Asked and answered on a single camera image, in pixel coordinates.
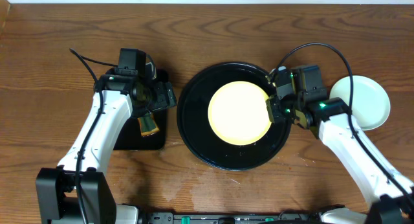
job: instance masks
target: black plate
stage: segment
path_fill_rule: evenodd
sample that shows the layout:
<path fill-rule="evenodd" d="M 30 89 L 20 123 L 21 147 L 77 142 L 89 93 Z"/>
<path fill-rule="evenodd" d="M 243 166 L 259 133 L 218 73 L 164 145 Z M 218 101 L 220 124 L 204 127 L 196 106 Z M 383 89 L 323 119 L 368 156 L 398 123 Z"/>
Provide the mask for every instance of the black plate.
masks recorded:
<path fill-rule="evenodd" d="M 267 95 L 274 88 L 268 85 L 263 69 L 247 63 L 222 63 L 197 74 L 181 93 L 177 123 L 183 141 L 199 159 L 225 170 L 247 170 L 269 161 L 285 144 L 290 132 L 288 122 L 272 124 L 264 137 L 246 146 L 221 140 L 210 127 L 208 105 L 223 85 L 235 81 L 251 82 Z"/>

